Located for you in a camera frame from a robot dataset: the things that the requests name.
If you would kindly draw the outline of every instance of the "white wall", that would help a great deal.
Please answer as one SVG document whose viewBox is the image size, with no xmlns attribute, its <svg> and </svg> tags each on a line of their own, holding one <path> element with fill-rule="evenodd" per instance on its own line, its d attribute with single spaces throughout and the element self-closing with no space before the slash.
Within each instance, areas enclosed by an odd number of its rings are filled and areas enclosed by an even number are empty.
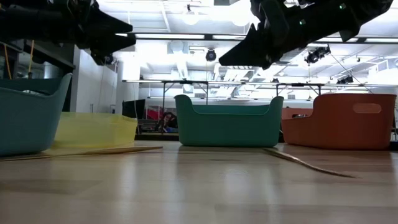
<svg viewBox="0 0 398 224">
<path fill-rule="evenodd" d="M 44 78 L 58 78 L 62 77 L 63 73 L 60 68 L 51 63 L 44 62 Z"/>
<path fill-rule="evenodd" d="M 126 83 L 122 80 L 138 80 L 140 75 L 140 63 L 134 52 L 128 52 L 123 60 L 118 62 L 118 84 L 116 93 L 116 114 L 122 113 L 123 101 L 139 99 L 138 83 Z"/>
<path fill-rule="evenodd" d="M 75 47 L 71 111 L 109 113 L 116 104 L 117 75 L 114 68 L 98 66 L 84 50 Z"/>
<path fill-rule="evenodd" d="M 398 94 L 398 89 L 397 88 L 372 88 L 371 89 L 372 93 L 376 93 L 376 94 L 393 94 L 396 95 Z M 395 114 L 395 119 L 396 119 L 396 124 L 398 123 L 398 99 L 396 99 L 396 107 L 394 110 L 394 114 Z"/>
</svg>

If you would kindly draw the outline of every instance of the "wooden floor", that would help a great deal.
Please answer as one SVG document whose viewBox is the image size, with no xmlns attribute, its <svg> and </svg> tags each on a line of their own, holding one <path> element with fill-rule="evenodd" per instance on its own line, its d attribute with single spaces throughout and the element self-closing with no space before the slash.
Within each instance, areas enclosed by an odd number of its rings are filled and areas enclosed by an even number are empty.
<svg viewBox="0 0 398 224">
<path fill-rule="evenodd" d="M 262 149 L 182 147 L 0 162 L 0 224 L 397 224 L 398 157 L 280 145 L 321 174 Z"/>
</svg>

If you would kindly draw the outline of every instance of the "cable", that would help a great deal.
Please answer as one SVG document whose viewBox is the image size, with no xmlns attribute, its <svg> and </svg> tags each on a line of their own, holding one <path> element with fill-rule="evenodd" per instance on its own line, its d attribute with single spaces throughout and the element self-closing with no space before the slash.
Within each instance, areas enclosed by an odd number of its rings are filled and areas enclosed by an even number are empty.
<svg viewBox="0 0 398 224">
<path fill-rule="evenodd" d="M 308 64 L 308 83 L 311 83 L 310 64 Z M 309 87 L 310 89 L 308 89 L 308 99 L 311 99 L 311 86 Z"/>
<path fill-rule="evenodd" d="M 333 56 L 332 54 L 331 54 L 331 56 L 336 60 L 337 63 L 340 64 L 340 66 L 343 67 L 344 70 L 346 70 L 346 72 L 349 73 L 349 71 L 347 70 L 347 68 L 345 68 L 345 67 L 337 60 L 337 58 L 335 58 L 335 56 Z M 354 75 L 351 75 L 351 77 L 353 77 L 357 82 L 359 82 L 363 87 L 365 87 L 365 89 L 366 89 L 367 91 L 369 91 L 370 93 L 373 94 L 373 92 L 372 92 L 368 87 L 366 87 L 364 84 L 362 84 L 357 78 L 355 78 Z"/>
<path fill-rule="evenodd" d="M 132 92 L 133 92 L 133 97 L 134 97 L 134 112 L 136 114 L 136 119 L 137 119 L 137 131 L 138 131 L 138 134 L 141 134 L 139 132 L 138 114 L 137 114 L 137 105 L 136 105 L 136 102 L 137 102 L 137 100 L 136 100 L 136 88 L 134 87 L 134 85 L 135 85 L 135 83 L 132 83 Z"/>
<path fill-rule="evenodd" d="M 33 49 L 35 47 L 35 40 L 32 40 L 32 47 L 30 48 L 30 61 L 29 61 L 29 69 L 27 71 L 27 73 L 30 73 L 30 70 L 32 68 L 32 59 L 33 59 Z"/>
<path fill-rule="evenodd" d="M 97 113 L 98 113 L 98 110 L 100 109 L 100 103 L 101 103 L 102 81 L 104 80 L 104 71 L 105 71 L 105 63 L 103 63 L 103 66 L 102 66 L 102 77 L 101 77 L 101 86 L 100 86 L 100 88 L 99 88 L 99 97 L 98 97 L 98 104 L 97 104 Z"/>
<path fill-rule="evenodd" d="M 7 46 L 5 44 L 4 44 L 4 53 L 6 54 L 6 64 L 7 64 L 8 77 L 10 78 L 10 80 L 12 80 L 11 70 L 10 70 L 10 63 L 8 61 Z"/>
<path fill-rule="evenodd" d="M 119 65 L 119 61 L 117 61 L 117 62 L 114 64 L 114 77 L 113 77 L 113 81 L 112 81 L 112 94 L 111 94 L 111 102 L 112 102 L 112 99 L 113 99 L 113 93 L 114 93 L 114 88 L 113 88 L 113 86 L 114 86 L 114 79 L 115 79 L 115 78 L 116 78 L 116 79 L 118 79 L 118 74 L 117 74 L 118 65 Z"/>
</svg>

